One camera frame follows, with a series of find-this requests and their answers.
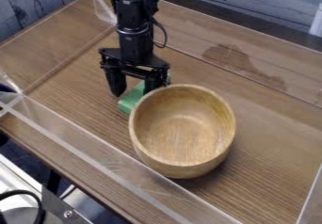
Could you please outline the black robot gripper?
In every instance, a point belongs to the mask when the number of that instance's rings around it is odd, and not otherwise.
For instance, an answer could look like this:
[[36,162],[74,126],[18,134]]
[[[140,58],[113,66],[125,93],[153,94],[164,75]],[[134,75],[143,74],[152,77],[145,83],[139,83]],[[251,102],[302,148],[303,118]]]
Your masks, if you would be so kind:
[[105,71],[112,94],[118,97],[126,88],[126,77],[144,81],[143,93],[168,84],[169,64],[153,55],[153,29],[117,28],[118,48],[100,48],[100,68]]

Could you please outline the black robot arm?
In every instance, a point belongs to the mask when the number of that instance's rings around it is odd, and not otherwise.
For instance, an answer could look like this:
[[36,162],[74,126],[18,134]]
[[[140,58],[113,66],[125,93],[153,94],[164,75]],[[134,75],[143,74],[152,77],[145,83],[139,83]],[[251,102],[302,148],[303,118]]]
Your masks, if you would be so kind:
[[116,31],[118,48],[100,48],[100,68],[105,72],[109,90],[120,96],[126,89],[125,76],[144,81],[143,93],[168,84],[169,64],[153,55],[153,26],[167,36],[164,27],[153,14],[159,11],[159,0],[110,0],[117,16]]

